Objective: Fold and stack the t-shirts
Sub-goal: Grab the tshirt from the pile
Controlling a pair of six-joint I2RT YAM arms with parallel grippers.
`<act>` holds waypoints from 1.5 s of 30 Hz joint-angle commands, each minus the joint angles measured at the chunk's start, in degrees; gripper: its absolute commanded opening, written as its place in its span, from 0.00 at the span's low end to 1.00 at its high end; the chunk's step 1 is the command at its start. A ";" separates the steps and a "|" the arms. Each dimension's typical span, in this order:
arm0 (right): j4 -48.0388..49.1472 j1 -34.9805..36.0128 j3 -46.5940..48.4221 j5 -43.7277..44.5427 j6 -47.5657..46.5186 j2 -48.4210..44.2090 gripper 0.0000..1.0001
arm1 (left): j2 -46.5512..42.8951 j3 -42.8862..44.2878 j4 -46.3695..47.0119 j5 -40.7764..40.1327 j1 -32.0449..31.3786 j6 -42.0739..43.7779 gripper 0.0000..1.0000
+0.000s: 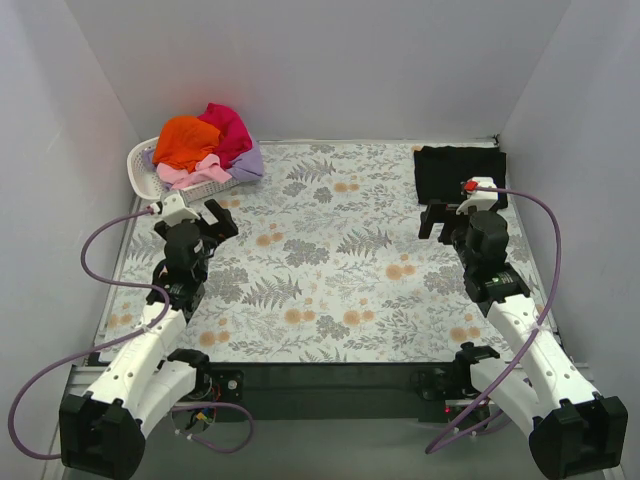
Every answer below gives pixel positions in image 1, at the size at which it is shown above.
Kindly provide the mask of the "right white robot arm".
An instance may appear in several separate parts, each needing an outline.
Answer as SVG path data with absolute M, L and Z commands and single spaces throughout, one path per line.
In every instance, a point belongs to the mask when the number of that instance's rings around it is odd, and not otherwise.
M 490 347 L 461 346 L 453 362 L 454 389 L 476 397 L 425 449 L 434 453 L 473 433 L 461 423 L 486 400 L 527 437 L 540 472 L 566 479 L 619 465 L 628 411 L 587 380 L 545 329 L 523 278 L 507 260 L 506 220 L 486 203 L 468 207 L 432 201 L 420 217 L 419 236 L 438 238 L 458 254 L 469 298 L 514 354 L 504 362 Z

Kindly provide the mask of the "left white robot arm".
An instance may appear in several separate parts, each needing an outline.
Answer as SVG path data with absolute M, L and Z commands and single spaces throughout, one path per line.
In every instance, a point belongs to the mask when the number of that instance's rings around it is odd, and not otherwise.
M 166 194 L 151 206 L 160 220 L 155 232 L 164 257 L 137 324 L 103 373 L 81 395 L 67 395 L 59 409 L 61 461 L 109 479 L 128 479 L 144 455 L 146 439 L 178 400 L 205 398 L 211 373 L 198 366 L 207 357 L 172 348 L 205 293 L 209 261 L 238 228 L 229 210 L 213 199 L 208 223 L 181 193 Z

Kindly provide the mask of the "orange t shirt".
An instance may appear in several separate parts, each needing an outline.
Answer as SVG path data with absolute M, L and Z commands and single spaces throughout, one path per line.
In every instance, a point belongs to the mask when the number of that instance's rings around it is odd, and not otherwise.
M 195 116 L 177 116 L 163 126 L 152 162 L 191 173 L 220 143 L 221 131 Z

